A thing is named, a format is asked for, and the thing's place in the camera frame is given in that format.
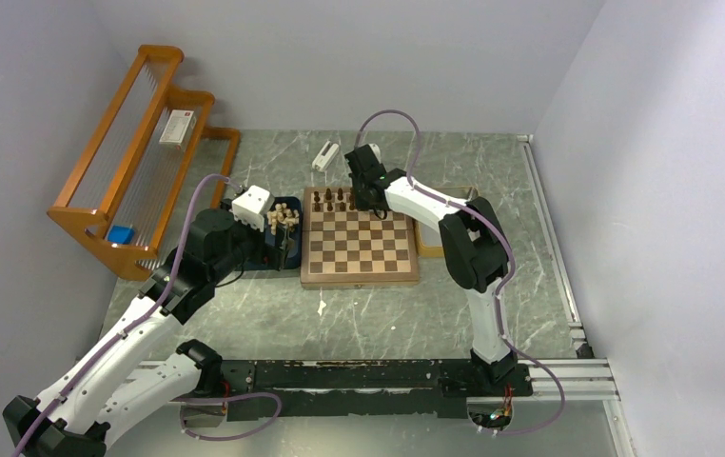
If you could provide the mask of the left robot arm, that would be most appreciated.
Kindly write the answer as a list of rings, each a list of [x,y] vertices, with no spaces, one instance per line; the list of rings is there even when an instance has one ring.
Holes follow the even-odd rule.
[[[215,295],[248,261],[270,257],[268,205],[206,209],[188,215],[179,246],[156,269],[119,321],[63,377],[36,397],[17,396],[3,418],[17,456],[102,456],[167,403],[190,399],[225,408],[234,383],[221,355],[192,339],[153,371],[132,374],[151,350]]]

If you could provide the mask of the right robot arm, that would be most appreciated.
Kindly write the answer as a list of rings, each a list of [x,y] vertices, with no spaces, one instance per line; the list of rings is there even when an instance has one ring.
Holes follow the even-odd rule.
[[[344,156],[359,210],[404,214],[441,238],[447,271],[465,291],[473,325],[472,379],[482,393],[494,394],[517,365],[502,321],[500,288],[513,255],[490,203],[464,200],[426,187],[401,169],[388,170],[369,146]]]

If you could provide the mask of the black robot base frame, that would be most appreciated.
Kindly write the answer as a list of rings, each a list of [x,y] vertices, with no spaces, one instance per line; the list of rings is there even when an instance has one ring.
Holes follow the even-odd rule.
[[[270,400],[247,399],[255,392],[278,395],[283,417],[433,414],[467,419],[478,398],[499,404],[534,391],[524,364],[491,385],[472,359],[226,360],[208,368],[188,397],[227,400],[228,421],[277,411]]]

